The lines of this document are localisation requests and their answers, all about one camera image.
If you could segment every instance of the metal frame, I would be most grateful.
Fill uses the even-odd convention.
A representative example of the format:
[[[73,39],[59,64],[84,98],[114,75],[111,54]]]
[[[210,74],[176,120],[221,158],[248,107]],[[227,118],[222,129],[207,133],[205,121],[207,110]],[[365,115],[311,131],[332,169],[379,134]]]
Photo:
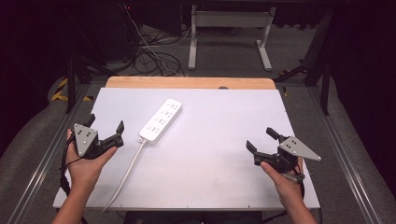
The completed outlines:
[[[381,217],[376,212],[374,205],[369,198],[368,192],[366,187],[363,185],[363,181],[361,180],[358,170],[348,157],[343,143],[341,142],[337,131],[332,125],[331,119],[322,111],[322,105],[318,99],[319,97],[317,91],[314,87],[308,87],[308,93],[311,100],[314,102],[324,125],[326,126],[327,132],[331,138],[334,154],[340,163],[341,168],[343,169],[344,175],[346,176],[346,181],[348,182],[350,189],[355,196],[356,202],[361,209],[364,219],[367,223],[383,223]]]
[[[21,196],[20,201],[15,207],[7,224],[11,224],[11,223],[16,224],[23,222],[23,219],[26,216],[26,213],[28,212],[29,207],[33,202],[33,199],[37,195],[38,190],[40,189],[44,181],[44,178],[46,177],[47,172],[49,171],[50,166],[53,160],[55,159],[56,154],[58,153],[58,149],[61,148],[62,145],[64,144],[65,141],[64,130],[66,130],[67,127],[71,127],[71,122],[78,110],[78,106],[83,101],[84,95],[86,95],[89,87],[90,87],[89,85],[83,85],[78,90],[78,95],[77,95],[78,100],[76,101],[76,105],[71,108],[69,113],[66,113],[64,115],[62,123],[60,124],[58,130],[53,136],[52,141],[50,142],[47,151],[44,154],[43,159],[41,160],[41,162],[38,164],[37,168],[33,172],[33,176],[30,179],[28,186],[26,187],[23,195]]]
[[[268,34],[275,16],[275,8],[269,12],[224,12],[224,11],[197,11],[197,6],[191,10],[191,45],[189,69],[195,69],[197,43],[196,28],[198,27],[264,27],[261,40],[257,40],[257,47],[262,56],[262,63],[266,71],[271,71],[272,66],[265,50]]]

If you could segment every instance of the electrical outlet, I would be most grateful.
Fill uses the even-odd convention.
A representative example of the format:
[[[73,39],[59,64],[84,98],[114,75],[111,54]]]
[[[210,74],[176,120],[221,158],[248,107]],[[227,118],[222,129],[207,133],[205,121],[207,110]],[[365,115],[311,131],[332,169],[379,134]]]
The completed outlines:
[[[155,145],[181,112],[181,102],[167,99],[140,131],[140,137]]]

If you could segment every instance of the forearm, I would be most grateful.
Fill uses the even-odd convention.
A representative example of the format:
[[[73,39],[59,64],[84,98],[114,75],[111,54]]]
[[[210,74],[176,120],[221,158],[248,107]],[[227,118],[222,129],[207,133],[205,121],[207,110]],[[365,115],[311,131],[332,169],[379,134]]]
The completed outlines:
[[[287,204],[285,208],[294,224],[317,223],[303,201]]]
[[[89,190],[72,188],[52,223],[79,224],[90,194]]]

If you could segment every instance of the yellow tape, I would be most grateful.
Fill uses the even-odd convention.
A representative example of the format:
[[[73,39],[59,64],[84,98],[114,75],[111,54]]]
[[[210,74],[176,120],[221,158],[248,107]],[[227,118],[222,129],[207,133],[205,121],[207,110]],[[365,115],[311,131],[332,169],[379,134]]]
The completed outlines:
[[[68,101],[69,98],[67,96],[62,96],[62,90],[64,89],[64,87],[67,84],[67,77],[64,77],[64,79],[62,79],[61,83],[59,83],[58,89],[56,89],[55,94],[53,94],[51,101],[55,101],[55,100],[62,100],[62,101]],[[93,96],[85,96],[83,101],[93,101]]]

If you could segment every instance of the white cable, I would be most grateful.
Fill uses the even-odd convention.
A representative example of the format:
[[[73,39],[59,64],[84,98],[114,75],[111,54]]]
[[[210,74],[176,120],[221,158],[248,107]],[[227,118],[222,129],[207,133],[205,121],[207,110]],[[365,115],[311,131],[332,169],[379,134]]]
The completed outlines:
[[[146,144],[146,142],[147,142],[146,139],[143,139],[141,141],[141,145],[140,145],[139,149],[137,150],[136,154],[134,155],[134,159],[132,160],[131,165],[128,168],[128,171],[126,172],[124,178],[122,179],[122,182],[119,185],[119,188],[117,189],[116,193],[114,193],[113,198],[110,200],[110,202],[108,202],[108,204],[102,210],[102,212],[105,212],[107,210],[107,208],[114,202],[114,200],[116,200],[117,196],[119,196],[120,190],[122,189],[122,186],[124,185],[126,178],[129,176],[129,173],[131,172],[132,167],[134,166],[134,161],[136,161],[136,158],[139,155],[140,150],[143,148],[143,146]]]
[[[149,50],[151,50],[151,52],[155,55],[155,57],[161,61],[161,63],[163,64],[163,67],[168,70],[169,72],[174,73],[175,75],[180,77],[180,74],[177,73],[176,71],[172,70],[172,69],[168,69],[168,67],[166,67],[165,63],[163,62],[163,60],[160,59],[160,57],[158,57],[158,55],[154,52],[154,50],[149,46],[149,44],[146,42],[145,38],[143,38],[143,36],[140,34],[139,32],[139,28],[137,28],[136,23],[134,23],[134,21],[131,18],[131,15],[129,14],[127,7],[125,6],[125,4],[123,4],[126,10],[126,13],[128,14],[129,20],[134,24],[134,27],[136,28],[137,33],[139,34],[140,38],[142,38],[142,40],[145,42],[146,46],[148,47]]]

